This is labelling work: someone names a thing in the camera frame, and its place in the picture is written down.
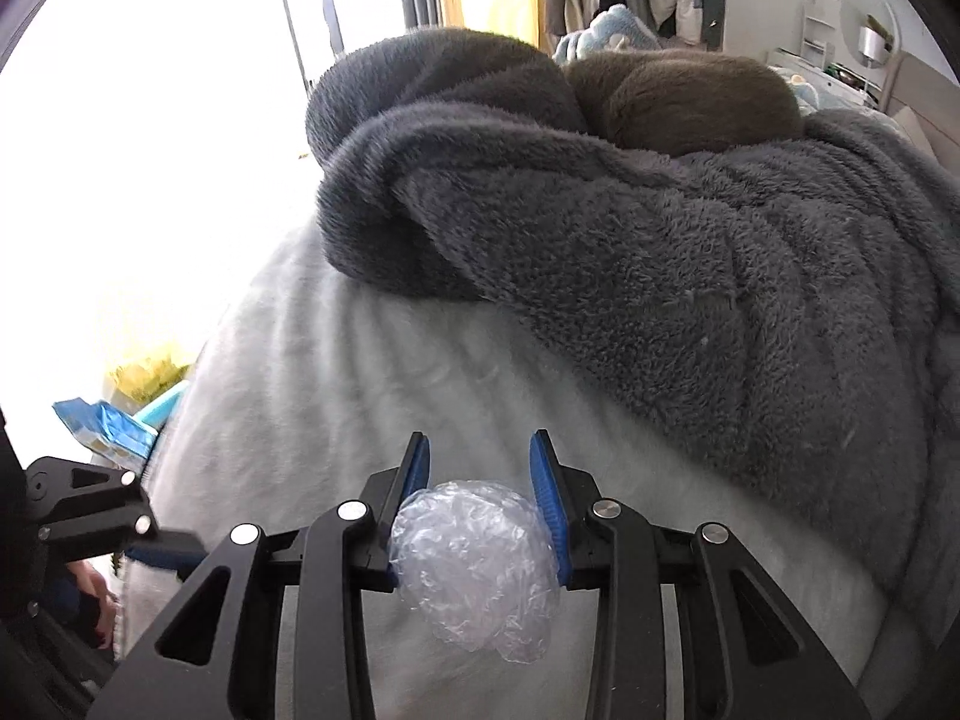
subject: bed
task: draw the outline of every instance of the bed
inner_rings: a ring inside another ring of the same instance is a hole
[[[910,109],[923,141],[936,160],[960,176],[960,87],[920,61],[910,52],[899,52],[890,61],[880,96],[880,110],[901,117]]]
[[[277,247],[205,346],[149,490],[164,527],[213,546],[242,521],[268,533],[309,523],[395,464],[414,430],[430,437],[432,482],[488,479],[530,494],[526,447],[541,427],[565,464],[651,522],[728,523],[875,716],[909,686],[926,654],[920,637],[854,560],[693,464],[500,309],[398,298],[334,271],[314,220]],[[627,456],[630,464],[618,461]],[[175,591],[172,576],[128,567],[123,648]],[[443,644],[397,596],[368,596],[377,716],[582,717],[595,604],[592,593],[563,594],[546,658],[518,665]],[[285,608],[278,717],[291,716],[291,621]],[[669,716],[679,718],[677,640],[668,642]]]

